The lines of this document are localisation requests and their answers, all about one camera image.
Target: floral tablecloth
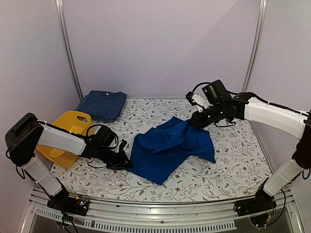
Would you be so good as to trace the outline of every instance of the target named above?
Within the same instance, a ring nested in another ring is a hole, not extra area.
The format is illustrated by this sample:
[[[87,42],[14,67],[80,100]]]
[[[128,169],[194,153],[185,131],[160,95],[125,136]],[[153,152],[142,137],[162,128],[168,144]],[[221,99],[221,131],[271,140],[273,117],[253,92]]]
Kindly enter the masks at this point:
[[[129,99],[119,119],[106,125],[120,140],[127,141],[125,152],[130,156],[136,134],[145,133],[172,116],[189,119],[194,111],[186,100]],[[54,164],[51,172],[69,192],[108,199],[189,202],[253,195],[271,172],[249,123],[238,120],[232,127],[210,125],[206,129],[215,147],[216,163],[190,156],[163,185],[125,170],[91,168],[84,158],[79,158],[70,169]],[[92,165],[104,166],[99,160]]]

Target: blue fabric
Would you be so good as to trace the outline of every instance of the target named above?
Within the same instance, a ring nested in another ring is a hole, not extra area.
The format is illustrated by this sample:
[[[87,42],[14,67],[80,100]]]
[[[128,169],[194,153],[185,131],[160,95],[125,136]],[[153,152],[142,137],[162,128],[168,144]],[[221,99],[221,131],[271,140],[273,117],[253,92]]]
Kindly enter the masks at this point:
[[[126,97],[122,92],[90,91],[75,110],[89,114],[93,120],[113,122],[120,115]]]
[[[169,175],[190,155],[198,155],[212,163],[215,151],[209,132],[196,130],[189,120],[176,117],[136,135],[128,171],[162,185]]]

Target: yellow plastic tray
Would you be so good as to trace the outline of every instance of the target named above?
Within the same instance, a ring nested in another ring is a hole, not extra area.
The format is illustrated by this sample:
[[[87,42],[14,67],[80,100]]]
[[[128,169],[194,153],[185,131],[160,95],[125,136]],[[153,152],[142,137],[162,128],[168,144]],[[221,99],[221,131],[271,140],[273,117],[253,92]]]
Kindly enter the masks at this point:
[[[86,113],[77,111],[68,111],[62,114],[53,125],[71,131],[73,133],[79,133],[86,135],[87,129],[92,125],[91,116]],[[89,130],[89,135],[94,134],[93,128]],[[37,146],[39,152],[41,152],[48,160],[53,163],[57,163],[63,168],[69,168],[78,159],[77,155],[72,153],[58,150],[46,146]]]

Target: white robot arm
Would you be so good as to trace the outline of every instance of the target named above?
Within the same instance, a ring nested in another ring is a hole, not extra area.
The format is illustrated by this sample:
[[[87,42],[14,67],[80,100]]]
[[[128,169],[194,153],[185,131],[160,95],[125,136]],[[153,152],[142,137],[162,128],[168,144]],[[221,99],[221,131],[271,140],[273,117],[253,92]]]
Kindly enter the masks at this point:
[[[190,120],[197,129],[222,119],[232,122],[237,118],[272,126],[300,140],[292,158],[262,184],[254,199],[236,202],[240,216],[275,208],[274,195],[305,169],[311,168],[311,115],[270,103],[254,93],[234,93],[232,97],[233,93],[230,94],[220,80],[209,83],[202,90],[207,100],[194,95],[193,91],[186,95],[188,101],[198,108]]]
[[[126,141],[122,140],[119,151],[114,152],[111,149],[118,146],[119,140],[111,129],[102,126],[96,134],[88,135],[89,129],[86,136],[75,134],[40,121],[34,114],[27,113],[5,135],[8,147],[6,156],[16,165],[18,173],[17,167],[22,168],[22,175],[19,175],[23,179],[26,173],[43,188],[50,198],[48,206],[51,208],[78,215],[87,213],[86,202],[81,198],[69,197],[66,188],[35,157],[34,150],[37,145],[64,150],[85,158],[97,158],[113,170],[133,167],[123,150]],[[110,147],[114,140],[116,146]]]

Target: lavender wall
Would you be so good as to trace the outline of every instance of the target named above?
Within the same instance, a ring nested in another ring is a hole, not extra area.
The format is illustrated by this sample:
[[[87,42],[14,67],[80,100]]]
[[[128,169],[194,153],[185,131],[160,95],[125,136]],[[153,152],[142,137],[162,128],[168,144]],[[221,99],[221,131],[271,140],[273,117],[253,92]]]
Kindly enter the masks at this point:
[[[216,79],[241,90],[259,1],[67,0],[64,9],[85,95],[183,98]]]
[[[311,109],[311,1],[268,1],[250,91],[295,109]],[[297,140],[256,124],[275,170],[290,158]],[[299,177],[291,190],[306,232],[311,232],[311,183]]]
[[[5,158],[4,135],[25,113],[53,122],[78,104],[54,0],[0,1],[0,232],[16,233],[32,190]]]

